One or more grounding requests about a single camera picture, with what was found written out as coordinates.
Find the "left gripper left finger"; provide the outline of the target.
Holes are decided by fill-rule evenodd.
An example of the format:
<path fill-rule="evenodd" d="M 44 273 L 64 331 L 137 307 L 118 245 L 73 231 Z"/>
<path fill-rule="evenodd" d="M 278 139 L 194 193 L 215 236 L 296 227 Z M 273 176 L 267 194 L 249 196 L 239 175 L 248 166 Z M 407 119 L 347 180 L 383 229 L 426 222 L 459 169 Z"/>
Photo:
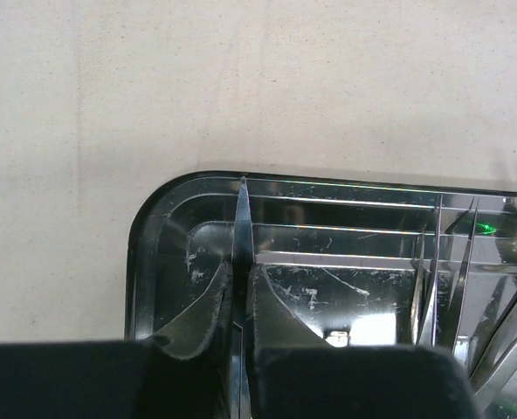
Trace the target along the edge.
<path fill-rule="evenodd" d="M 231 267 L 142 340 L 0 344 L 0 418 L 227 418 Z"/>

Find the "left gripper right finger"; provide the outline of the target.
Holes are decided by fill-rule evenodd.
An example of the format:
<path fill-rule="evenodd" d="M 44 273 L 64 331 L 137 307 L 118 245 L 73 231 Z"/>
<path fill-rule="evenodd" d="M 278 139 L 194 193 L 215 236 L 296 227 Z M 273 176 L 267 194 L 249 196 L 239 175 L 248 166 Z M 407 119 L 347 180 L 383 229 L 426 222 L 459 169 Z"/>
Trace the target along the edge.
<path fill-rule="evenodd" d="M 479 418 L 471 386 L 446 351 L 412 345 L 337 348 L 252 268 L 247 345 L 254 418 Z"/>

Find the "beige cloth wrap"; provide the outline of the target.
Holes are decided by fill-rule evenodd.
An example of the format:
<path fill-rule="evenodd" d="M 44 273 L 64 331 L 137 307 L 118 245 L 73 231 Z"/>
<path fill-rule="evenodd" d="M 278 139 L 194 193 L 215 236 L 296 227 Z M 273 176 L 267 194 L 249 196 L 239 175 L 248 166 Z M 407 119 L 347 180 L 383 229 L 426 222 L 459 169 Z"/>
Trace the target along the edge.
<path fill-rule="evenodd" d="M 122 336 L 205 169 L 517 190 L 517 1 L 0 1 L 0 340 Z"/>

